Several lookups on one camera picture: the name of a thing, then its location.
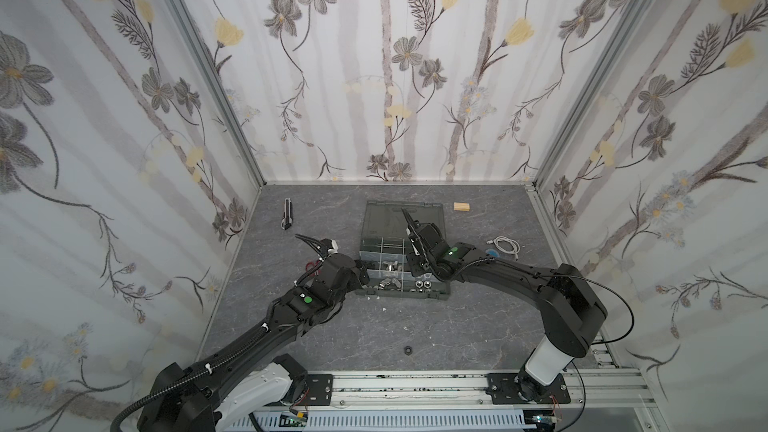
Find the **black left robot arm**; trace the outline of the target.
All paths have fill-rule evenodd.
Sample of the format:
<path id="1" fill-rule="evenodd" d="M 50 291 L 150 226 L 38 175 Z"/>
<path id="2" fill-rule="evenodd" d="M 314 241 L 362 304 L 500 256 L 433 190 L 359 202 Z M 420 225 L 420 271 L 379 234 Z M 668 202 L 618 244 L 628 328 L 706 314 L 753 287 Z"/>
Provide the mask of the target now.
<path id="1" fill-rule="evenodd" d="M 219 410 L 227 396 L 270 354 L 328 321 L 346 295 L 370 281 L 363 262 L 341 253 L 329 255 L 316 271 L 269 304 L 265 317 L 219 351 L 182 368 L 173 363 L 156 377 L 151 392 L 113 419 L 120 431 L 140 414 L 140 431 L 214 431 L 224 423 Z"/>

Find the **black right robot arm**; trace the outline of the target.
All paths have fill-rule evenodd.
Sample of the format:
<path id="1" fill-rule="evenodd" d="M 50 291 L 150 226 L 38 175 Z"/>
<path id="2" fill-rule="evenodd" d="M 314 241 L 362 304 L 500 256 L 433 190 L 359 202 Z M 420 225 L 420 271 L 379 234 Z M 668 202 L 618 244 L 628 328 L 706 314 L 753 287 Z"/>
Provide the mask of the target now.
<path id="1" fill-rule="evenodd" d="M 540 313 L 544 338 L 526 359 L 515 379 L 517 393 L 527 401 L 541 395 L 575 359 L 598 345 L 608 311 L 594 288 L 572 265 L 548 269 L 494 257 L 479 248 L 450 244 L 433 223 L 406 218 L 413 251 L 408 260 L 417 275 L 428 273 L 443 283 L 482 285 L 534 306 Z"/>

